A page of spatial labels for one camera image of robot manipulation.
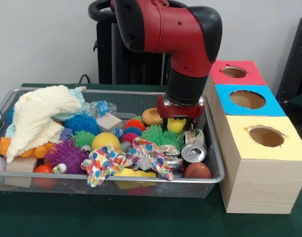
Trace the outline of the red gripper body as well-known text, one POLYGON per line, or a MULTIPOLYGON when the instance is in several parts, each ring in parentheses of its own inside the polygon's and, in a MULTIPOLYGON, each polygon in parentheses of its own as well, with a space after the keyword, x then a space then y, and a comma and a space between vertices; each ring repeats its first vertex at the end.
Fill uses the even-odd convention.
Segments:
POLYGON ((195 105, 180 105, 171 102, 166 95, 157 97, 157 112, 162 119, 187 118, 194 119, 204 110, 204 99, 200 97, 195 105))

